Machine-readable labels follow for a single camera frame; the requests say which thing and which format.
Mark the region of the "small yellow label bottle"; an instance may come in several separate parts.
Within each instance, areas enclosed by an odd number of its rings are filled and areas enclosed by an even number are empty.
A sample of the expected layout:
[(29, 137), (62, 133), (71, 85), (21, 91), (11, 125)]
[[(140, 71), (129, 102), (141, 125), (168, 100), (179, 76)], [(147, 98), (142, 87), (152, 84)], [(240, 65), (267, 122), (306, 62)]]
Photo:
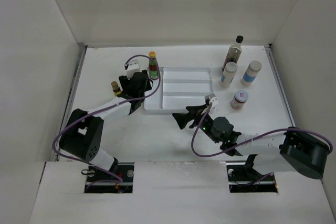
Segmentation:
[(121, 88), (119, 87), (119, 85), (116, 81), (111, 82), (111, 87), (112, 87), (112, 91), (113, 91), (113, 93), (116, 97), (121, 94), (122, 90), (121, 90)]

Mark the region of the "red sauce bottle yellow cap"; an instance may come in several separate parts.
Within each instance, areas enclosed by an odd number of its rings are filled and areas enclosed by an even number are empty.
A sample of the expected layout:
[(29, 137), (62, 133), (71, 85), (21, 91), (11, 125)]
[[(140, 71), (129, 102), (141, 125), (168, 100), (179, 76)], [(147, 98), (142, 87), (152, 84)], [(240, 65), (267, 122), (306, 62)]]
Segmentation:
[(155, 51), (150, 51), (149, 57), (150, 57), (148, 65), (149, 77), (152, 80), (157, 80), (159, 78), (159, 68)]

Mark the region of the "white bead jar blue label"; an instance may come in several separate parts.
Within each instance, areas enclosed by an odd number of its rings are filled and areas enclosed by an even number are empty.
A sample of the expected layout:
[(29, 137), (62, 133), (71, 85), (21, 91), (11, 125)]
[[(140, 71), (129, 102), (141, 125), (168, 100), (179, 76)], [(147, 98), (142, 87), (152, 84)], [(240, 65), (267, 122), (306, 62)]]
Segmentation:
[(223, 88), (229, 88), (230, 84), (236, 74), (238, 67), (234, 62), (228, 62), (223, 70), (222, 77), (220, 79), (220, 85)]

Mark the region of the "tall dark sauce bottle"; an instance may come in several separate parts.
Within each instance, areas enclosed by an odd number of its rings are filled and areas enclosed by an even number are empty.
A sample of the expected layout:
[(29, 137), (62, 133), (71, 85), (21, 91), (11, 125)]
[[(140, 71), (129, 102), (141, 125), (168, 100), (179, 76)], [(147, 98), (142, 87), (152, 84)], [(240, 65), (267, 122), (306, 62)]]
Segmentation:
[(236, 37), (235, 43), (233, 45), (231, 45), (228, 49), (226, 58), (224, 60), (224, 64), (222, 66), (222, 70), (225, 69), (226, 65), (229, 62), (234, 62), (234, 63), (238, 62), (238, 59), (239, 59), (240, 55), (242, 54), (241, 44), (242, 44), (243, 40), (244, 40), (244, 37), (241, 36), (241, 35), (238, 35)]

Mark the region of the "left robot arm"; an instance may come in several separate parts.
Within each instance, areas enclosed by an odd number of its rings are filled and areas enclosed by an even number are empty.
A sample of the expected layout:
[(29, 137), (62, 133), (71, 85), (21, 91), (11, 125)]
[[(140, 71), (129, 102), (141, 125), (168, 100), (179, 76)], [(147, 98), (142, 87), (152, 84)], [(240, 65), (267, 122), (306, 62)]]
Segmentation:
[(112, 101), (89, 111), (75, 109), (68, 120), (68, 128), (60, 137), (59, 148), (77, 159), (100, 167), (100, 175), (113, 181), (118, 175), (118, 160), (101, 147), (105, 119), (117, 119), (136, 111), (144, 101), (145, 92), (152, 89), (152, 81), (146, 70), (135, 72), (131, 78), (120, 76), (122, 91)]

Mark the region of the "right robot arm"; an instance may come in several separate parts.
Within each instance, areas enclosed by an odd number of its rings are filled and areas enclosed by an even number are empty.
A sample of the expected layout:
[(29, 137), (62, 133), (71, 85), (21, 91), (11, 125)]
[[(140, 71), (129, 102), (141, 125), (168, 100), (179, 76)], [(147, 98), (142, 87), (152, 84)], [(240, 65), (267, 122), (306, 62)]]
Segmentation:
[(297, 127), (275, 129), (261, 135), (248, 135), (234, 130), (223, 116), (212, 119), (213, 104), (188, 106), (187, 113), (173, 113), (182, 130), (186, 127), (202, 131), (211, 141), (219, 144), (220, 151), (196, 156), (210, 158), (226, 154), (246, 156), (244, 175), (251, 180), (274, 172), (297, 172), (311, 179), (322, 179), (327, 157), (333, 151), (324, 136)]

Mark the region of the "white divided organizer tray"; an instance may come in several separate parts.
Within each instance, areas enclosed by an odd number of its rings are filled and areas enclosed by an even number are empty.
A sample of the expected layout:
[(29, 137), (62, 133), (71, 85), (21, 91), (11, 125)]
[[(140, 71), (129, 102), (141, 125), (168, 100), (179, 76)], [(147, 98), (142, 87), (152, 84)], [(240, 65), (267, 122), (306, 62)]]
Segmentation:
[(161, 80), (153, 81), (157, 92), (145, 99), (149, 114), (185, 113), (187, 106), (205, 104), (214, 93), (210, 68), (160, 67)]

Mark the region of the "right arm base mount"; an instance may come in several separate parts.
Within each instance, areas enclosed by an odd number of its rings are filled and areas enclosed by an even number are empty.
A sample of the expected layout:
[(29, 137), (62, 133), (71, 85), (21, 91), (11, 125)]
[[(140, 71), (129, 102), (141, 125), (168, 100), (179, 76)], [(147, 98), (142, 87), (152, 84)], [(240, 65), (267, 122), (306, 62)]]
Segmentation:
[(228, 186), (231, 193), (277, 193), (277, 183), (273, 173), (262, 175), (243, 162), (226, 164)]

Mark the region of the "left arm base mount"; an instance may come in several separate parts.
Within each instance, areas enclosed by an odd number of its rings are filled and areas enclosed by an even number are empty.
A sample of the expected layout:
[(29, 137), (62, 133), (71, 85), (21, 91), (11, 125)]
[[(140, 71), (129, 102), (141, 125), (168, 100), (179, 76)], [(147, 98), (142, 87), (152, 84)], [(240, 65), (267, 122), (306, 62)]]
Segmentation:
[(131, 194), (133, 193), (134, 163), (119, 163), (113, 173), (107, 174), (89, 166), (81, 171), (86, 176), (86, 194)]

